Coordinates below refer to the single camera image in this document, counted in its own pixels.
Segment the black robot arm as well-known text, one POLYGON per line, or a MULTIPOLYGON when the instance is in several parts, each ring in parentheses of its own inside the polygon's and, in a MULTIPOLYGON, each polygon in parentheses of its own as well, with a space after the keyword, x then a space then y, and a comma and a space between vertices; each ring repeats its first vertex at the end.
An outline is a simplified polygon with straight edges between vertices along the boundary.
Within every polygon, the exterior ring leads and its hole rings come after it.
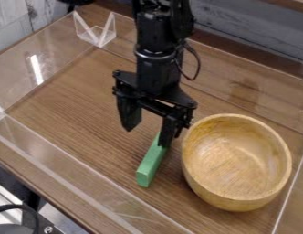
POLYGON ((137 29, 133 72, 112 72, 117 110, 125 131, 141 122, 144 110, 163 117, 157 144, 168 147, 191 126, 196 101, 183 91, 183 53, 195 50, 187 38, 195 29, 189 0, 133 0, 137 29))

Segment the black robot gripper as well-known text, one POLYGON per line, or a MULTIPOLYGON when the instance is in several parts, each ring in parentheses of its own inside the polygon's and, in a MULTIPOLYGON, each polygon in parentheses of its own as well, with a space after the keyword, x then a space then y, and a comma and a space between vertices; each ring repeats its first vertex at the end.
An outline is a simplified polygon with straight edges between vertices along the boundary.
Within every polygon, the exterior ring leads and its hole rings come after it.
POLYGON ((141 122, 141 109, 161 116, 159 145, 167 148, 191 126, 195 100, 180 88, 183 53, 147 55, 137 53, 135 72, 115 70, 112 88, 123 128, 131 132, 141 122))

